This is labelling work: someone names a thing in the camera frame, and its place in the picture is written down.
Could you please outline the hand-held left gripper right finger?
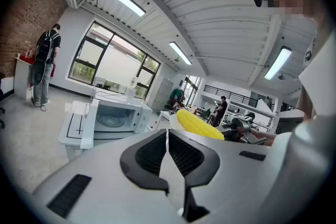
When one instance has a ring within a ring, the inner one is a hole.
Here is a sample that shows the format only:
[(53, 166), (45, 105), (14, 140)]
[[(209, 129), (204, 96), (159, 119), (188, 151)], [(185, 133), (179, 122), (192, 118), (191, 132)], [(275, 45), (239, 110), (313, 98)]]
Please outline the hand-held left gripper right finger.
[(184, 177), (182, 217), (193, 222), (209, 214), (209, 210), (197, 205), (192, 188), (205, 186), (212, 180), (220, 167), (219, 155), (173, 129), (169, 130), (169, 154)]

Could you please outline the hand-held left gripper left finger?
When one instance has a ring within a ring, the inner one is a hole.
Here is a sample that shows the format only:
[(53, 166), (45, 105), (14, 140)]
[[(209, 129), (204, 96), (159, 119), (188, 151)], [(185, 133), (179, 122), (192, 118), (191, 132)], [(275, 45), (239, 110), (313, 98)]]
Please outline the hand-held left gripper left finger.
[(166, 155), (166, 130), (144, 133), (123, 139), (120, 168), (137, 187), (169, 194), (167, 180), (160, 177)]

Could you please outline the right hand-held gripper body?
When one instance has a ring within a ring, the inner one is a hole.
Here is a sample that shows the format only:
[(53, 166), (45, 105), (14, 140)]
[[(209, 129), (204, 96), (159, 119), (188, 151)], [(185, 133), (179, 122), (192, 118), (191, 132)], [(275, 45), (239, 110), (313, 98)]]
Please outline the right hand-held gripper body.
[(257, 138), (251, 132), (252, 118), (247, 115), (234, 114), (229, 123), (222, 123), (218, 129), (225, 140), (238, 143), (265, 145), (266, 138)]

